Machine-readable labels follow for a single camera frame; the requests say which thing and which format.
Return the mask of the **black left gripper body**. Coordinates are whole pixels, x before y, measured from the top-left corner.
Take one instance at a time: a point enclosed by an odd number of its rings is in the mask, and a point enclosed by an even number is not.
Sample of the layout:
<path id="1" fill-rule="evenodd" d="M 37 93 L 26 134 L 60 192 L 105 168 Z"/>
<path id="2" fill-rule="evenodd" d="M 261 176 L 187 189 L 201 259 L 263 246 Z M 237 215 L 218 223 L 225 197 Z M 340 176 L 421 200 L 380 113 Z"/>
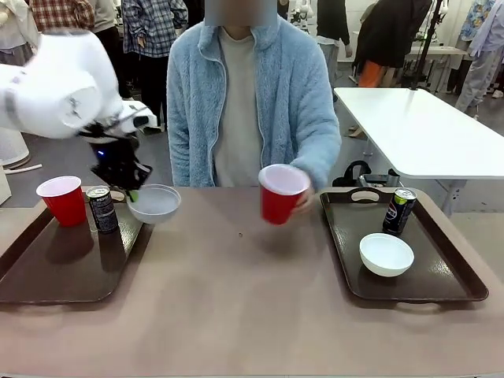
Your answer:
<path id="1" fill-rule="evenodd" d="M 138 139 L 112 139 L 108 143 L 90 143 L 97 163 L 91 171 L 111 187 L 124 191 L 141 188 L 153 172 L 153 168 L 140 162 L 136 156 Z"/>

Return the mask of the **person's left hand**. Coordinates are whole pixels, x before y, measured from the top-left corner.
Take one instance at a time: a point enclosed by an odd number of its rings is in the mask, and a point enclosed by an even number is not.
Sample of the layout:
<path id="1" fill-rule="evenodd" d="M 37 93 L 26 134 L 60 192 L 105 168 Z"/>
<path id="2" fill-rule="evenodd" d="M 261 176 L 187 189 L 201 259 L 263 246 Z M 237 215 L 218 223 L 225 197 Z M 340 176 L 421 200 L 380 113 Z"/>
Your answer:
<path id="1" fill-rule="evenodd" d="M 291 211 L 291 214 L 300 215 L 310 210 L 314 196 L 315 191 L 312 186 L 309 186 L 305 191 L 302 192 L 302 195 L 296 202 L 296 205 L 294 209 Z"/>

